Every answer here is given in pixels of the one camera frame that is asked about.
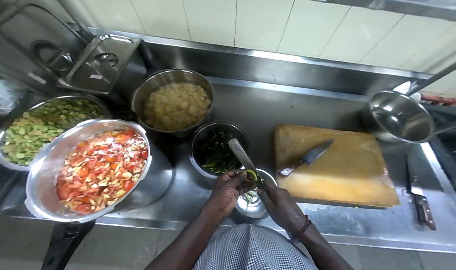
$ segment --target paring knife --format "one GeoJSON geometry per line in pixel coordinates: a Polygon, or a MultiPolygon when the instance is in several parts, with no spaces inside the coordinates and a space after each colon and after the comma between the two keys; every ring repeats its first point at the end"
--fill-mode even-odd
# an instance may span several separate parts
{"type": "Polygon", "coordinates": [[[266,183],[264,182],[264,179],[261,178],[260,174],[256,170],[255,165],[253,164],[253,162],[251,162],[251,160],[249,159],[249,156],[246,154],[246,152],[243,149],[243,147],[241,146],[241,144],[239,144],[237,138],[231,139],[228,142],[228,145],[231,148],[231,150],[233,151],[233,153],[235,153],[235,156],[243,164],[245,169],[252,170],[253,172],[256,173],[256,177],[258,178],[258,181],[255,182],[256,187],[258,187],[258,189],[266,189],[267,186],[266,186],[266,183]]]}
{"type": "Polygon", "coordinates": [[[431,209],[429,209],[428,199],[423,195],[423,190],[418,184],[417,175],[413,172],[413,155],[408,153],[406,157],[407,176],[408,176],[408,192],[413,195],[413,202],[418,212],[418,219],[421,223],[426,224],[431,230],[436,230],[436,225],[433,220],[431,209]]]}
{"type": "Polygon", "coordinates": [[[308,153],[304,154],[300,159],[298,159],[292,166],[285,169],[279,170],[279,175],[288,177],[296,168],[301,166],[303,163],[311,165],[317,158],[319,158],[330,145],[334,142],[334,139],[327,140],[326,142],[316,146],[312,150],[309,150],[308,153]]]}

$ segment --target steel container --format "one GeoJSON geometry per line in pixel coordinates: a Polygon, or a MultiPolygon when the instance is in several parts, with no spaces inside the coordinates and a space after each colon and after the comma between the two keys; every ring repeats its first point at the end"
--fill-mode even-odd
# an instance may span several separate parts
{"type": "Polygon", "coordinates": [[[158,200],[174,178],[172,165],[164,154],[150,144],[145,130],[134,122],[117,119],[92,119],[84,121],[61,134],[44,147],[32,162],[26,183],[25,205],[37,218],[57,222],[88,222],[109,212],[124,212],[146,207],[158,200]],[[56,194],[56,177],[67,155],[84,140],[97,134],[131,129],[138,132],[148,147],[148,159],[140,180],[120,200],[93,214],[74,212],[59,202],[56,194]]]}
{"type": "MultiPolygon", "coordinates": [[[[57,97],[48,99],[46,101],[40,102],[40,103],[34,105],[33,107],[29,108],[25,112],[29,112],[32,109],[40,107],[40,106],[44,105],[46,102],[60,100],[60,99],[79,99],[79,100],[91,101],[91,102],[93,102],[94,104],[98,105],[101,108],[101,111],[103,112],[103,117],[105,117],[105,118],[110,118],[111,117],[111,112],[108,110],[108,107],[106,107],[105,103],[103,101],[99,100],[97,97],[94,97],[92,95],[62,95],[62,96],[57,96],[57,97]]],[[[9,169],[12,169],[12,170],[29,172],[30,168],[31,168],[31,165],[22,166],[22,165],[18,165],[18,164],[15,164],[15,163],[11,163],[11,162],[8,161],[8,159],[6,159],[5,155],[3,154],[3,151],[1,151],[1,146],[4,144],[4,140],[5,140],[5,131],[6,131],[6,129],[8,129],[8,127],[9,127],[9,125],[4,130],[2,130],[0,132],[0,163],[1,163],[1,165],[5,166],[5,167],[7,167],[9,169]]]]}
{"type": "MultiPolygon", "coordinates": [[[[269,173],[262,169],[256,169],[256,171],[260,174],[260,176],[265,180],[265,181],[273,181],[275,185],[278,186],[278,183],[274,180],[273,176],[271,176],[269,173]]],[[[255,192],[255,200],[252,202],[248,203],[244,199],[244,195],[241,194],[238,199],[236,200],[236,205],[235,208],[240,214],[247,216],[252,219],[264,219],[267,218],[270,214],[266,210],[266,206],[263,204],[261,201],[260,196],[258,195],[258,192],[255,192]]]]}
{"type": "Polygon", "coordinates": [[[361,111],[366,130],[380,140],[418,144],[433,134],[428,111],[416,100],[396,91],[381,91],[361,111]]]}
{"type": "Polygon", "coordinates": [[[201,142],[203,141],[204,138],[209,134],[209,132],[213,130],[221,130],[224,132],[227,132],[231,137],[237,138],[245,152],[249,155],[250,151],[250,145],[249,145],[249,140],[248,136],[246,135],[245,131],[242,130],[242,128],[228,122],[223,122],[223,121],[216,121],[216,122],[210,122],[206,123],[200,128],[196,130],[196,132],[193,134],[193,138],[191,139],[191,152],[189,154],[189,160],[191,161],[191,164],[193,164],[193,167],[202,175],[211,178],[211,179],[216,179],[218,176],[221,174],[213,174],[210,170],[205,169],[203,167],[203,164],[201,163],[200,159],[201,157],[198,154],[198,147],[200,146],[201,142]]]}
{"type": "Polygon", "coordinates": [[[139,123],[147,128],[156,132],[161,132],[165,134],[171,134],[176,138],[188,137],[193,133],[199,126],[207,122],[212,114],[212,108],[214,104],[214,89],[211,83],[201,74],[192,70],[183,70],[183,69],[167,69],[162,70],[153,76],[149,77],[133,94],[131,99],[131,110],[135,112],[138,117],[139,123]],[[189,83],[202,87],[208,97],[211,99],[212,104],[208,113],[201,119],[198,123],[189,126],[185,129],[175,130],[175,131],[164,131],[157,130],[149,126],[146,123],[147,117],[144,114],[144,108],[146,102],[154,91],[158,90],[161,87],[168,86],[175,83],[189,83]]]}

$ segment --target wooden cutting board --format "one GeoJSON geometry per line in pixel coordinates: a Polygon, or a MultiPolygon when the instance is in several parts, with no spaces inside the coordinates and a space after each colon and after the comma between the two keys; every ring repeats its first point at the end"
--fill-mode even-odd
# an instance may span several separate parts
{"type": "Polygon", "coordinates": [[[324,141],[333,144],[313,164],[303,164],[288,177],[276,176],[279,187],[294,197],[391,207],[399,199],[373,135],[279,124],[275,131],[277,171],[324,141]]]}

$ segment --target hand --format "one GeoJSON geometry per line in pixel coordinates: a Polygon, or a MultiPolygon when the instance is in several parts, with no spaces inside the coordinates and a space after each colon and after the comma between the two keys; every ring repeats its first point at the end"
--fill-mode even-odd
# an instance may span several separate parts
{"type": "Polygon", "coordinates": [[[258,194],[271,218],[285,231],[297,234],[306,222],[305,214],[286,189],[270,182],[267,186],[267,190],[258,190],[258,194]]]}
{"type": "Polygon", "coordinates": [[[246,180],[245,171],[229,171],[218,177],[216,187],[204,208],[221,221],[233,211],[238,197],[253,188],[255,183],[246,180]]]}

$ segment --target knife handle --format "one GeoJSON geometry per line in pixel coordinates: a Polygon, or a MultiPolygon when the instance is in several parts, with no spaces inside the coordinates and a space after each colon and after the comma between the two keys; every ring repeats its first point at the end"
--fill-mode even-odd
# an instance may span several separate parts
{"type": "Polygon", "coordinates": [[[305,163],[304,160],[297,160],[292,166],[279,170],[278,174],[283,177],[288,177],[288,175],[290,175],[296,168],[301,166],[303,163],[305,163]]]}
{"type": "Polygon", "coordinates": [[[436,230],[436,225],[433,220],[431,209],[429,208],[428,200],[425,196],[413,194],[418,211],[418,219],[422,223],[426,224],[431,230],[436,230]]]}

